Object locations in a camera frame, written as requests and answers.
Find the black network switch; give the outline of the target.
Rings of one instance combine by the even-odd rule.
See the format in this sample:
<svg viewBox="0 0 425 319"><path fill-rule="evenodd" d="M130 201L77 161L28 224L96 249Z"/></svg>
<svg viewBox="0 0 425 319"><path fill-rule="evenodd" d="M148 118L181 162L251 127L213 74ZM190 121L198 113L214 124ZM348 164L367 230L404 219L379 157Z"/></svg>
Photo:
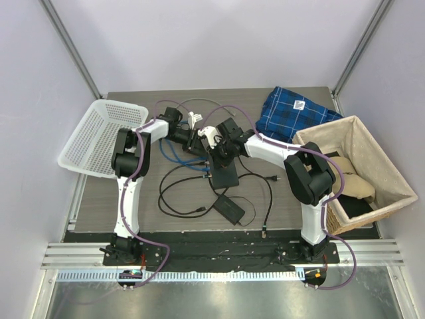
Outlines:
<svg viewBox="0 0 425 319"><path fill-rule="evenodd" d="M239 178L234 160L227 167L210 167L211 183L214 190L239 186Z"/></svg>

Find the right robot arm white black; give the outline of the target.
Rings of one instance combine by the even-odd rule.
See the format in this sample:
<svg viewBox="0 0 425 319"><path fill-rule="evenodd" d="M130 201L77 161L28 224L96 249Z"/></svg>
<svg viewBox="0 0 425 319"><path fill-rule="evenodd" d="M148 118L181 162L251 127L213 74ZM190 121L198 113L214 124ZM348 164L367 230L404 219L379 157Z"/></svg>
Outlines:
<svg viewBox="0 0 425 319"><path fill-rule="evenodd" d="M232 118L200 129L198 136L215 168L226 168L234 158L244 156L284 169L291 192L301 203L301 237L305 242L299 247L300 255L309 263L323 256L326 201L336 177L315 143L301 146L268 138L253 129L243 131Z"/></svg>

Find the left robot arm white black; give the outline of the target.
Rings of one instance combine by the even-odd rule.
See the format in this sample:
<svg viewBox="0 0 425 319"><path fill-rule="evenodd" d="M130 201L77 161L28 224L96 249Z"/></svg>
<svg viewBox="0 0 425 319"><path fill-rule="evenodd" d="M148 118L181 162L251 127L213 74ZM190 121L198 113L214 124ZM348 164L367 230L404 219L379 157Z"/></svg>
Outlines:
<svg viewBox="0 0 425 319"><path fill-rule="evenodd" d="M139 194L150 166L151 145L162 139L182 146L184 152L205 158L207 153L195 127L203 117L188 113L188 128L181 127L182 113L172 107L164 114L135 129L118 130L112 169L117 177L118 217L114 228L117 240L132 240L139 233Z"/></svg>

